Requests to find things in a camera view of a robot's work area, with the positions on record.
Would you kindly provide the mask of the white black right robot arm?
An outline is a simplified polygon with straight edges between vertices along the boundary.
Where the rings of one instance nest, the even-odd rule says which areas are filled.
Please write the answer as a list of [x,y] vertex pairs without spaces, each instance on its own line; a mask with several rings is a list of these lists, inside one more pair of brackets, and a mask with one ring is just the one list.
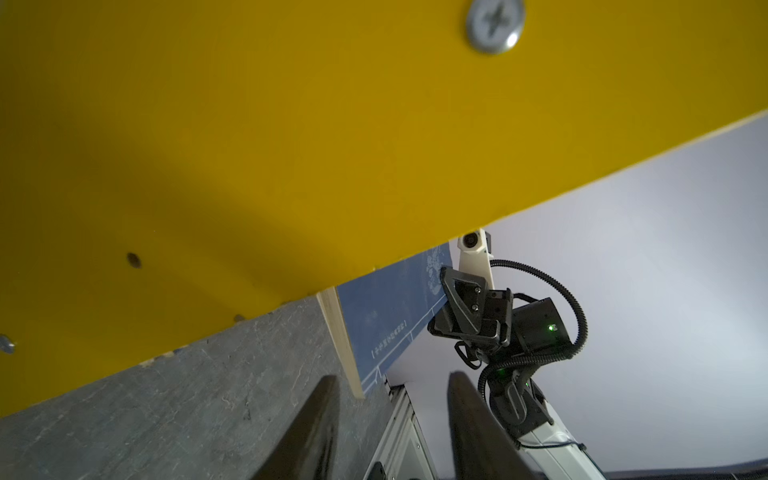
[[588,324],[581,305],[563,284],[535,267],[511,260],[490,264],[529,274],[558,292],[574,313],[576,337],[569,337],[551,298],[497,290],[483,277],[451,267],[440,272],[446,302],[429,321],[429,333],[453,340],[464,364],[479,373],[484,406],[547,478],[603,478],[533,379],[540,368],[570,360],[583,349]]

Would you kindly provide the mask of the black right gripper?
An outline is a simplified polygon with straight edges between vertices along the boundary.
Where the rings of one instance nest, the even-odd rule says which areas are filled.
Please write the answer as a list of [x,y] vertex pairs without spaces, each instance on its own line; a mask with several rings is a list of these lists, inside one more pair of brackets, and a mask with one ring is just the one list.
[[430,334],[481,349],[509,345],[513,310],[509,289],[486,290],[482,276],[451,267],[441,269],[440,281],[447,303],[429,321]]

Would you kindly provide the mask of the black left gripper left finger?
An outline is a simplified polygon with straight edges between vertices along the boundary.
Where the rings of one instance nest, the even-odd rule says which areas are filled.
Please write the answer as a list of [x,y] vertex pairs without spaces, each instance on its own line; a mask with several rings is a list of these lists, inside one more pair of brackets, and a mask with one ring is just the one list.
[[252,479],[331,479],[339,412],[339,379],[325,375]]

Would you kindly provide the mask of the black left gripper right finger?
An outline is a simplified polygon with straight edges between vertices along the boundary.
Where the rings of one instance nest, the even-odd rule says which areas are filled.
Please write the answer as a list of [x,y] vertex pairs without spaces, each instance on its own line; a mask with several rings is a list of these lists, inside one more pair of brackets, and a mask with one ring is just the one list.
[[448,422],[457,479],[536,479],[464,372],[452,372]]

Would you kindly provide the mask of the blue book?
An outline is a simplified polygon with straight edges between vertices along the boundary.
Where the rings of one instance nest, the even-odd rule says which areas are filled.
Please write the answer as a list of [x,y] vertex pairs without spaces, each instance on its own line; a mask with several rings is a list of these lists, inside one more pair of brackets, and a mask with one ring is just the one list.
[[354,397],[363,399],[445,305],[447,243],[316,294]]

